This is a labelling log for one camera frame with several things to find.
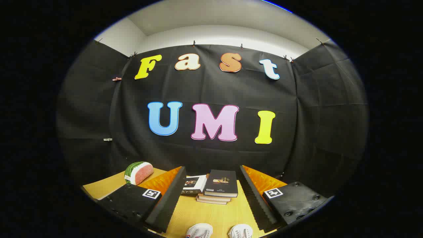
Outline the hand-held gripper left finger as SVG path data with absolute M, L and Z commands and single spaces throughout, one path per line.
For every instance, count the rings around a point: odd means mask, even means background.
M 140 185 L 125 184 L 97 204 L 135 227 L 166 232 L 185 178 L 179 166 Z

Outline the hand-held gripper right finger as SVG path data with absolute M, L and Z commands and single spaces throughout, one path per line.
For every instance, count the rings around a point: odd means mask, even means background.
M 285 231 L 322 209 L 326 197 L 302 182 L 286 184 L 248 166 L 239 167 L 239 182 L 260 230 Z

